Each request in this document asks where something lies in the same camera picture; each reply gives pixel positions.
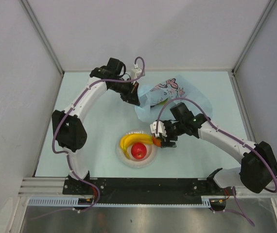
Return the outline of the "light blue plastic bag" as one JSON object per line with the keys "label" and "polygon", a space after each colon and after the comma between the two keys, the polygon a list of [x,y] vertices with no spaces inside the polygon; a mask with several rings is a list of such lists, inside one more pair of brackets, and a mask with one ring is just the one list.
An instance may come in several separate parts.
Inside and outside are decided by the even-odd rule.
{"label": "light blue plastic bag", "polygon": [[213,116],[212,104],[208,98],[197,87],[192,85],[180,75],[162,81],[155,86],[148,84],[139,87],[138,98],[140,106],[135,106],[135,111],[138,119],[145,123],[153,123],[156,121],[163,105],[152,108],[151,105],[165,99],[168,99],[168,101],[172,99],[175,100],[169,103],[169,105],[164,109],[160,117],[161,120],[173,120],[174,117],[170,111],[170,108],[180,102],[185,103],[187,108],[192,111],[194,115],[201,112],[193,103],[181,100],[181,98],[187,98],[194,101],[203,109],[207,116]]}

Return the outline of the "orange red fake peach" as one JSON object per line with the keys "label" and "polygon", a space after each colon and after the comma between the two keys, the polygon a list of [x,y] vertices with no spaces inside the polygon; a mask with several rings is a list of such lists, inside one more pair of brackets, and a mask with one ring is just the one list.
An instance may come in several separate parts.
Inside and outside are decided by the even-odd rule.
{"label": "orange red fake peach", "polygon": [[154,145],[156,145],[159,148],[161,147],[161,143],[162,143],[161,138],[152,136],[152,141]]}

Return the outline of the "yellow fake fruit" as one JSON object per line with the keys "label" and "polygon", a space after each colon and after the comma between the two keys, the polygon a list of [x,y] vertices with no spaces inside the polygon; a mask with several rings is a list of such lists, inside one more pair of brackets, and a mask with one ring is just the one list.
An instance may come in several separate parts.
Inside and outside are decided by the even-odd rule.
{"label": "yellow fake fruit", "polygon": [[130,133],[122,137],[122,139],[120,140],[120,149],[122,150],[124,156],[129,160],[130,155],[127,152],[127,148],[133,145],[134,143],[152,145],[152,136],[144,133]]}

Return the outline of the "red fake apple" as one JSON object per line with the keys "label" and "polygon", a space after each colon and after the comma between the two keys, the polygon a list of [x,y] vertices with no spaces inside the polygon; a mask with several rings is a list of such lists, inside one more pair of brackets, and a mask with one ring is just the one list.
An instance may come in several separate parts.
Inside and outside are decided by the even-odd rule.
{"label": "red fake apple", "polygon": [[131,154],[135,159],[141,160],[146,156],[147,148],[143,143],[134,143],[131,147]]}

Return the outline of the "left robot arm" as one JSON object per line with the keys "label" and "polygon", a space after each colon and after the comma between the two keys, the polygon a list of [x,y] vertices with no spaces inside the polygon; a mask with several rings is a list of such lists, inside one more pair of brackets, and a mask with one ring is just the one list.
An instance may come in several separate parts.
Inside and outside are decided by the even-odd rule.
{"label": "left robot arm", "polygon": [[138,80],[145,75],[145,68],[138,66],[137,57],[134,68],[127,75],[126,65],[116,58],[110,58],[105,66],[94,68],[88,82],[75,100],[64,110],[55,110],[52,114],[53,139],[52,144],[58,144],[67,158],[69,176],[74,178],[73,188],[80,194],[90,190],[90,181],[85,179],[89,170],[84,162],[84,157],[79,155],[79,150],[85,145],[87,132],[83,122],[87,113],[107,90],[112,90],[120,98],[132,105],[139,106]]}

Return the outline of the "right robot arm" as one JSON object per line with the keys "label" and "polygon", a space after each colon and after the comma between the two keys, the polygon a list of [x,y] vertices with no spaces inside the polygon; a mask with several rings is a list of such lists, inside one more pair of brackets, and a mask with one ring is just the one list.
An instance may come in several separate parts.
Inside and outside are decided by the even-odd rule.
{"label": "right robot arm", "polygon": [[239,139],[216,126],[204,112],[194,115],[182,102],[170,111],[174,120],[158,118],[150,125],[159,147],[174,148],[178,137],[186,134],[215,145],[239,163],[239,167],[219,168],[208,176],[207,189],[211,194],[240,185],[253,193],[277,192],[277,161],[268,143]]}

